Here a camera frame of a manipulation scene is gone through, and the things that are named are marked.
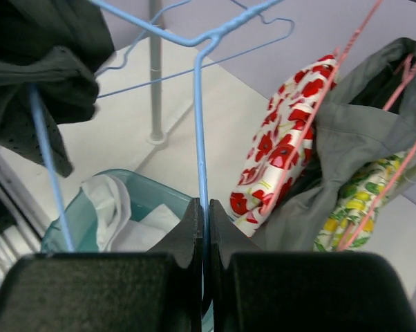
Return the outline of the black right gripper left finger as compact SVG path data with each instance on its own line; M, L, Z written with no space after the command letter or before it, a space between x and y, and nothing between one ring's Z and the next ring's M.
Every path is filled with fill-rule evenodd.
M22 257L0 287L0 331L200 331L202 209L147 252Z

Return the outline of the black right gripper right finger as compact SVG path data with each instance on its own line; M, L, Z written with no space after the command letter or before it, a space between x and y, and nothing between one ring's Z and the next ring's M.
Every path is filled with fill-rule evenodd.
M358 252L267 252L209 207L215 331L416 331L393 267Z

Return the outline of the white skirt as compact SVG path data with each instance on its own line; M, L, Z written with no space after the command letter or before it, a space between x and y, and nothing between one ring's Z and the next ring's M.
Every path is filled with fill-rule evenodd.
M146 252L180 222L165 204L140 220L133 219L128 188L111 175L88 179L82 183L82 191L97 215L96 243L100 252Z

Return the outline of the dark grey dotted skirt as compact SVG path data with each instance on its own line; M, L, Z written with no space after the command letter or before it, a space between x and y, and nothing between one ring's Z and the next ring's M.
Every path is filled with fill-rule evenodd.
M0 147L38 165L43 157L30 106L35 87L55 171L73 171L59 126L95 115L95 72L115 51L90 1L0 1Z

